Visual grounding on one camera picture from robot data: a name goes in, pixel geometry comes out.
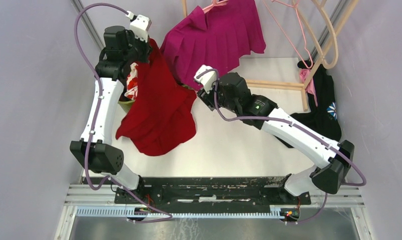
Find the pink wire hanger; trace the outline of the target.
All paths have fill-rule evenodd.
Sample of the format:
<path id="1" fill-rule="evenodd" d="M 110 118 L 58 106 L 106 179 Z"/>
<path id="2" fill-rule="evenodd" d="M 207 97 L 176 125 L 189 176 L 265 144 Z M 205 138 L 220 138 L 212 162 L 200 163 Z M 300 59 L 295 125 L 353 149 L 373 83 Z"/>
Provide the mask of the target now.
<path id="1" fill-rule="evenodd" d="M 299 10 L 300 0 L 263 0 L 262 3 L 266 8 L 271 19 L 274 21 L 278 29 L 282 32 L 283 36 L 286 38 L 289 45 L 293 48 L 296 56 L 301 60 L 305 68 L 312 69 L 313 59 L 310 50 L 308 49 L 306 32 L 304 30 L 304 24 L 301 20 L 301 12 Z M 284 23 L 279 20 L 278 16 L 273 11 L 273 5 L 277 5 L 278 9 L 286 8 L 291 10 L 295 20 L 290 20 L 290 24 L 296 25 L 298 35 L 300 37 L 301 49 L 293 40 L 295 36 L 295 30 L 287 30 L 286 27 L 289 26 L 288 23 Z"/>

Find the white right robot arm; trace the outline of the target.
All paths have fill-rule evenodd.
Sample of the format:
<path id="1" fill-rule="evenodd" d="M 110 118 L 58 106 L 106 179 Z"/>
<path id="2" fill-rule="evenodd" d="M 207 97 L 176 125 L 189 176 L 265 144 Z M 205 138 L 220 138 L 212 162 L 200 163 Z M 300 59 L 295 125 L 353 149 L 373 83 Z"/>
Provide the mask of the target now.
<path id="1" fill-rule="evenodd" d="M 282 203 L 290 204 L 313 189 L 338 193 L 351 168 L 352 143 L 337 142 L 308 128 L 272 100 L 253 94 L 246 80 L 236 72 L 218 77 L 215 69 L 201 70 L 194 81 L 202 86 L 198 98 L 212 111 L 221 108 L 231 111 L 236 114 L 233 121 L 242 121 L 283 140 L 313 162 L 313 167 L 284 178 L 277 191 Z"/>

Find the red dress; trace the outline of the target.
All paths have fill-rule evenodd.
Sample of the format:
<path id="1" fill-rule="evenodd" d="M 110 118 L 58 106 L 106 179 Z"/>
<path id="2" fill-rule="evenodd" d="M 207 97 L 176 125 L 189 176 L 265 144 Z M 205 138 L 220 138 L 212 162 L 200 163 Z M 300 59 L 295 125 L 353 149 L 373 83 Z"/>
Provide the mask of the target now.
<path id="1" fill-rule="evenodd" d="M 138 63 L 138 95 L 115 138 L 126 137 L 145 155 L 164 155 L 196 134 L 195 92 L 176 83 L 154 39 L 148 63 Z"/>

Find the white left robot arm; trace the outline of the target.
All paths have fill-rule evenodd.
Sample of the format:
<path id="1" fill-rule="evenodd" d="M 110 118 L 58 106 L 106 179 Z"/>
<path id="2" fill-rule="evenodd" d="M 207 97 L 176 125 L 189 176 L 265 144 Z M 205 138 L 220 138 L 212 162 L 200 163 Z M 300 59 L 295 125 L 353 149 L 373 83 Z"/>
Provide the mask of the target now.
<path id="1" fill-rule="evenodd" d="M 149 61 L 152 50 L 148 26 L 110 26 L 104 31 L 105 47 L 95 69 L 95 94 L 88 122 L 80 140 L 70 143 L 70 151 L 86 172 L 102 174 L 127 188 L 127 197 L 141 203 L 146 190 L 140 177 L 124 164 L 124 153 L 112 145 L 112 129 L 120 97 L 134 62 Z"/>

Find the beige plastic hanger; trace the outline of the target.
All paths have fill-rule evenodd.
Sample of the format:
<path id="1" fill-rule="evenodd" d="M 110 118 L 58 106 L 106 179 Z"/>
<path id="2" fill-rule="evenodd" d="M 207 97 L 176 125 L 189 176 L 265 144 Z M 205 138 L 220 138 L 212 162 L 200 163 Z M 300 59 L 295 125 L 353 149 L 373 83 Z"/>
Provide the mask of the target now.
<path id="1" fill-rule="evenodd" d="M 326 69 L 335 67 L 339 52 L 336 40 L 336 23 L 331 15 L 337 0 L 292 0 L 296 5 L 305 33 L 306 45 L 315 62 L 321 60 Z"/>

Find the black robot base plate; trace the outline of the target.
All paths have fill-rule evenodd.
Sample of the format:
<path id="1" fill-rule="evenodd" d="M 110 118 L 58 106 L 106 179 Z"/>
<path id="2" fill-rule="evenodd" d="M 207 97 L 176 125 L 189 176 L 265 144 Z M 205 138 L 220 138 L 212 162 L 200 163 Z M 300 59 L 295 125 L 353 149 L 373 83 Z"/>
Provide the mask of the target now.
<path id="1" fill-rule="evenodd" d="M 88 204 L 105 203 L 120 207 L 135 207 L 126 214 L 172 215 L 202 217 L 224 216 L 284 216 L 302 206 L 311 207 L 315 197 L 325 193 L 315 189 L 292 196 L 272 184 L 270 177 L 261 178 L 145 178 L 144 185 L 133 194 L 106 182 L 99 190 L 88 185 L 71 187 L 70 196 L 81 195 Z"/>

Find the white red floral garment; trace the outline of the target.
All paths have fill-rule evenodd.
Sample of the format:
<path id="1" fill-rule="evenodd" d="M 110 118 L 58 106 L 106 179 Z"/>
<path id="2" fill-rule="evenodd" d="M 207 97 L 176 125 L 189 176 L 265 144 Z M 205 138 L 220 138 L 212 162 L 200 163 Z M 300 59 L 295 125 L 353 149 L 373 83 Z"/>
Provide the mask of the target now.
<path id="1" fill-rule="evenodd" d="M 126 80 L 126 91 L 124 96 L 133 101 L 138 95 L 138 64 L 132 63 L 130 67 L 131 71 Z"/>

